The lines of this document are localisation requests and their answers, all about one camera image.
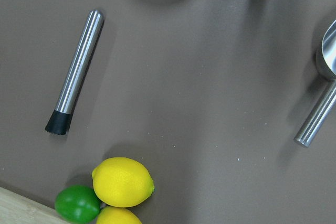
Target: stainless steel muddler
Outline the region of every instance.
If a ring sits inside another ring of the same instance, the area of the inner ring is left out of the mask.
[[[99,10],[92,10],[89,13],[55,110],[45,128],[46,131],[65,135],[69,130],[75,101],[103,22],[104,16]]]

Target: yellow lemon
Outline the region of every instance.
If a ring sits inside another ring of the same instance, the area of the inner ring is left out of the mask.
[[[92,172],[94,192],[103,202],[115,207],[133,207],[154,191],[148,170],[126,157],[104,160]]]
[[[141,224],[141,221],[126,208],[109,206],[100,212],[96,224]]]

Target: brown table surface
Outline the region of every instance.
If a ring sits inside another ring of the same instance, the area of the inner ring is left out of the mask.
[[[293,137],[327,82],[336,0],[0,0],[0,186],[53,206],[103,159],[142,162],[145,223],[334,223],[336,113]],[[88,12],[106,21],[70,131],[44,127]]]

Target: black rubber muddler tip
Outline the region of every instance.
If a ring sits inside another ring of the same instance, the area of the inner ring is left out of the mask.
[[[72,114],[53,111],[45,130],[52,134],[65,135],[70,128]]]

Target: metal handle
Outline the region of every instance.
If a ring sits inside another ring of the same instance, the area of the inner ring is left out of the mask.
[[[93,10],[89,13],[73,57],[74,59],[72,60],[62,91],[59,95],[59,99],[55,107],[56,111],[65,114],[70,114],[72,112],[103,20],[104,17],[100,11]]]
[[[336,101],[336,81],[330,81],[294,140],[309,147]]]

